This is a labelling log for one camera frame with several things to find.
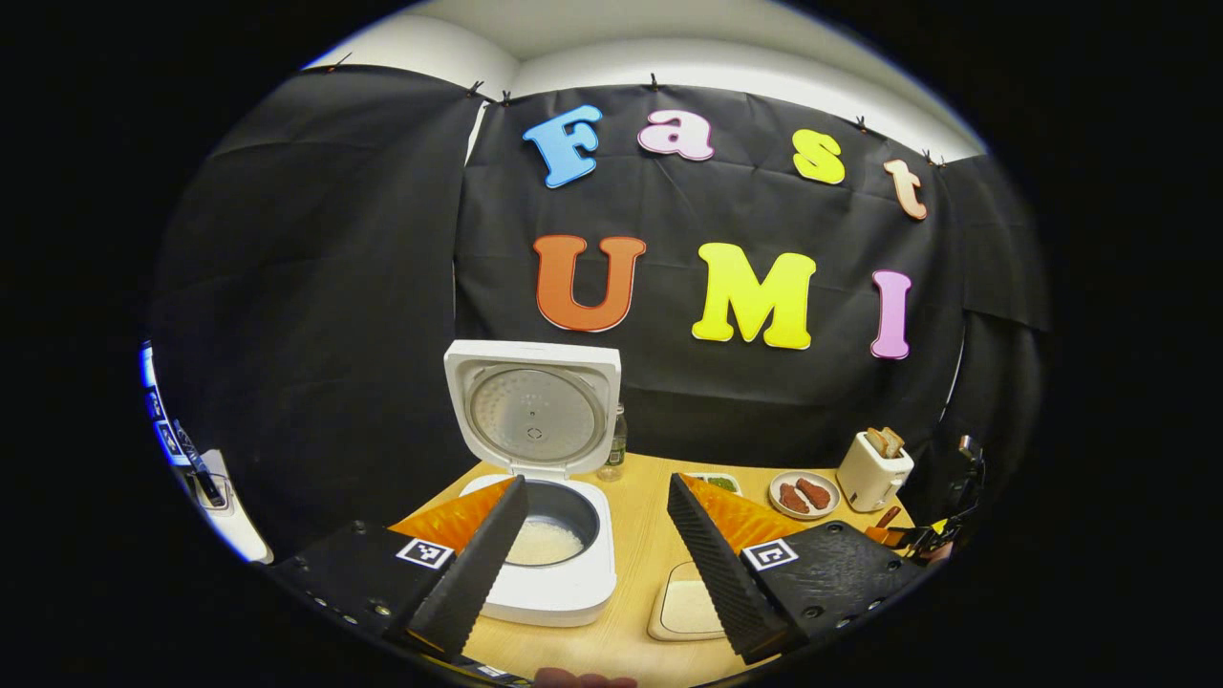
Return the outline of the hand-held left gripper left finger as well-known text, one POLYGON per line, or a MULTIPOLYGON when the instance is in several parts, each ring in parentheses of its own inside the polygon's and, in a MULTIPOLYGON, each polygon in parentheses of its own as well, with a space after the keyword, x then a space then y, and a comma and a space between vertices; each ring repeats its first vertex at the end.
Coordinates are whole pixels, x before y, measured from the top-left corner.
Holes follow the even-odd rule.
POLYGON ((523 477, 488 492, 490 510, 464 547, 352 522, 268 573, 363 635, 455 660, 528 513, 523 477))

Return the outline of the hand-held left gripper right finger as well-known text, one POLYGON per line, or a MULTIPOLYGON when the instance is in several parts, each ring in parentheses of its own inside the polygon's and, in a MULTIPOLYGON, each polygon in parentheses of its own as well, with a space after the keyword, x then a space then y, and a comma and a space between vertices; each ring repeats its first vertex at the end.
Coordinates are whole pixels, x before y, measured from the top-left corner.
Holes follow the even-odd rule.
POLYGON ((801 527, 687 474, 671 475, 667 510, 746 664, 829 645, 926 578, 848 523, 801 527))

